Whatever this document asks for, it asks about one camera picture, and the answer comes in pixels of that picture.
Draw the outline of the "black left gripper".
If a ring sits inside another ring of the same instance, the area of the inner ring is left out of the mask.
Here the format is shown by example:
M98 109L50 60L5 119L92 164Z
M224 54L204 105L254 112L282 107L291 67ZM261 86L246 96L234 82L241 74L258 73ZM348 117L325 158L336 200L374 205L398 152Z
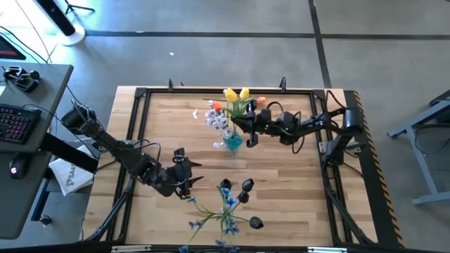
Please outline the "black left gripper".
M189 188L203 178L203 176L199 176L190 179L192 177L191 169L192 167L201 167L202 164L190 161L185 156L184 148L179 148L174 151L172 161L174 166L166 168L167 180L165 181L165 185L174 187L175 194L181 200L188 199L191 195Z

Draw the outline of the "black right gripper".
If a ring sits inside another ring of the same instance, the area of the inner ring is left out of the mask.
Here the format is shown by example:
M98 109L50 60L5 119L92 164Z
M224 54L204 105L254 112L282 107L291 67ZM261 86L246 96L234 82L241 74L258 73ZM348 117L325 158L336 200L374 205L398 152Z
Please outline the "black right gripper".
M256 113L256 109L257 101L252 100L247 105L247 118L232 118L232 122L238 125L244 133L250 133L250 138L247 140L248 148L252 148L258 144L257 132L264 134L266 132L267 124L271 121L270 109L262 108L260 113Z

